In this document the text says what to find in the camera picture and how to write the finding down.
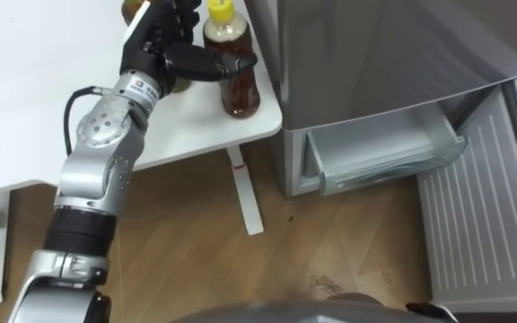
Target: white table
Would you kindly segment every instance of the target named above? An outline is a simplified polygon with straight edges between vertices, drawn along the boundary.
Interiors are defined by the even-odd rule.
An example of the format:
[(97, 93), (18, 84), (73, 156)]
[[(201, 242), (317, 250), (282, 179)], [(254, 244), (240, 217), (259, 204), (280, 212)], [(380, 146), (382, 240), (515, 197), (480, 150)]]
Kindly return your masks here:
[[(120, 3), (0, 1), (0, 302), (10, 191), (36, 183), (57, 185), (66, 158), (66, 100), (74, 90), (109, 87), (118, 79), (126, 30)], [(248, 18), (243, 0), (234, 3)], [(205, 2), (198, 11), (203, 22), (208, 16)], [(194, 32), (195, 43), (202, 44), (202, 23)], [(159, 102), (136, 163), (141, 170), (226, 148), (249, 234), (262, 232), (263, 226), (239, 144), (273, 135), (282, 123), (256, 39), (255, 49), (262, 102), (254, 117), (231, 118), (223, 111), (217, 84), (194, 83), (186, 92)], [(72, 134), (97, 99), (85, 97), (75, 103)]]

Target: silver metal arm segment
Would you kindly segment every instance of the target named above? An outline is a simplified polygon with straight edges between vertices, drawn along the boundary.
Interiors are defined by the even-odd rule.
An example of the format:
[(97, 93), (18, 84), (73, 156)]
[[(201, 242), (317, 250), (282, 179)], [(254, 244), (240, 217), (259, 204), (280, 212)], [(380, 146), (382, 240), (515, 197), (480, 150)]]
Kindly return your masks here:
[(55, 207), (119, 216), (148, 118), (161, 90), (146, 74), (122, 74), (77, 128), (77, 146), (61, 171)]
[(55, 229), (31, 258), (10, 323), (109, 321), (110, 300), (96, 286), (109, 272), (110, 223), (121, 214), (147, 120), (161, 96), (151, 77), (127, 71), (79, 123), (76, 147), (61, 172)]

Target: brown liquid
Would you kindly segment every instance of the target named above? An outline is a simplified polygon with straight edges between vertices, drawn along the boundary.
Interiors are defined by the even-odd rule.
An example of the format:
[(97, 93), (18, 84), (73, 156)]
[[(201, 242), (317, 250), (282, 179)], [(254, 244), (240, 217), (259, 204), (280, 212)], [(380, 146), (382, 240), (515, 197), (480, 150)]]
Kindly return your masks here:
[[(206, 48), (220, 53), (234, 55), (252, 54), (252, 37), (250, 28), (232, 41), (216, 42), (203, 35)], [(254, 69), (249, 69), (230, 80), (219, 82), (224, 110), (235, 118), (247, 118), (255, 114), (260, 105), (259, 89), (255, 80)]]

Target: refrigerator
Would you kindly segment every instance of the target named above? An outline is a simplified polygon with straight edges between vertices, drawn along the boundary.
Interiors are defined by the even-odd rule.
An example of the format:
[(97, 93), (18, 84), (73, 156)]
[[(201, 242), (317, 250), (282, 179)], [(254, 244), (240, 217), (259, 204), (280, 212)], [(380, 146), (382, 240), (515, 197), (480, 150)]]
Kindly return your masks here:
[(286, 195), (417, 175), (433, 303), (517, 319), (517, 1), (246, 3)]

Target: bottle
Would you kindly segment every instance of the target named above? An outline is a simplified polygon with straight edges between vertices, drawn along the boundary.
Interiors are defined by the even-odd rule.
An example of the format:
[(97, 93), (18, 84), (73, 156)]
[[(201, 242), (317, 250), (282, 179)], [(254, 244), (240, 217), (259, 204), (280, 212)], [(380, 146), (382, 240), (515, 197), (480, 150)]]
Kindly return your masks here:
[[(141, 8), (141, 5), (143, 4), (145, 0), (124, 0), (123, 5), (121, 6), (121, 13), (123, 13), (123, 19), (125, 20), (125, 23), (127, 26), (129, 23), (133, 21), (133, 18), (135, 18), (136, 12), (139, 11)], [(172, 87), (173, 93), (180, 93), (184, 92), (189, 88), (192, 81), (188, 79), (184, 79), (182, 77), (177, 77), (175, 81), (175, 85)]]
[[(210, 17), (203, 27), (205, 47), (238, 56), (252, 54), (249, 23), (234, 10), (232, 0), (209, 0)], [(255, 114), (260, 105), (259, 89), (251, 68), (230, 80), (219, 82), (224, 110), (235, 118)]]

